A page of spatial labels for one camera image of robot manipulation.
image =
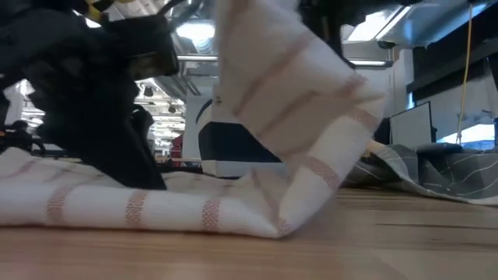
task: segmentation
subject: wooden table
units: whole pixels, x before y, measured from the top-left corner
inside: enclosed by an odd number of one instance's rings
[[[285,240],[0,229],[0,279],[498,279],[498,209],[345,189]]]

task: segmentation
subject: red object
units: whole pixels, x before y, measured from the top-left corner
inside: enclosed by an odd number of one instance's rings
[[[181,159],[181,149],[184,145],[184,135],[180,135],[171,141],[171,159]],[[173,161],[173,166],[180,167],[181,162]]]

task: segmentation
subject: towel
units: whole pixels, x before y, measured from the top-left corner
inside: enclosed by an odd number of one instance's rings
[[[239,180],[189,173],[168,191],[121,186],[91,166],[0,156],[0,225],[235,233],[299,229],[331,199],[381,121],[385,95],[294,12],[296,1],[219,0],[219,104],[289,168]]]

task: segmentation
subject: wood grain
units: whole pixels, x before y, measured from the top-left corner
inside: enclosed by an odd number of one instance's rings
[[[0,279],[497,279],[498,209],[340,190],[284,240],[0,229]]]

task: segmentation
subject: white towel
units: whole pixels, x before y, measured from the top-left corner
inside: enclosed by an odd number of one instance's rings
[[[0,156],[0,225],[239,233],[277,238],[336,192],[382,118],[366,84],[293,11],[291,1],[219,0],[221,106],[288,166],[237,181],[189,173],[168,191],[120,186],[92,167]]]

